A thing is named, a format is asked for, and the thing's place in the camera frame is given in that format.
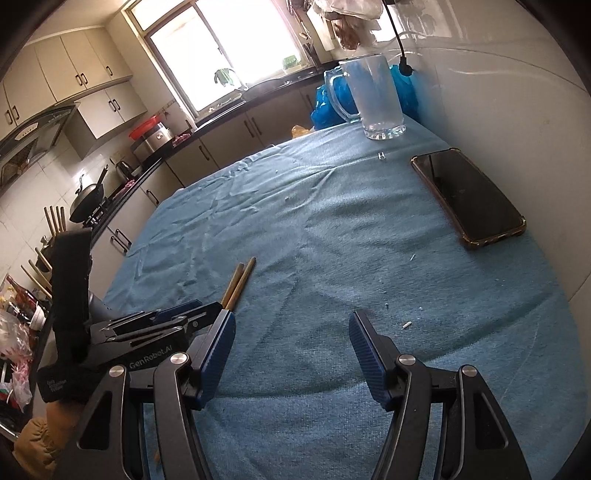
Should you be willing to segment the person left hand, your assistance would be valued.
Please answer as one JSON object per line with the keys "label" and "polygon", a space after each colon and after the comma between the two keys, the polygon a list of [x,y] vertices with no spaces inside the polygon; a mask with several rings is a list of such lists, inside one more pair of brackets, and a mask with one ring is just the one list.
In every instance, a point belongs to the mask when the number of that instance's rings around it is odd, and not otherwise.
{"label": "person left hand", "polygon": [[46,405],[48,434],[53,443],[64,448],[73,436],[83,413],[84,405],[55,401]]}

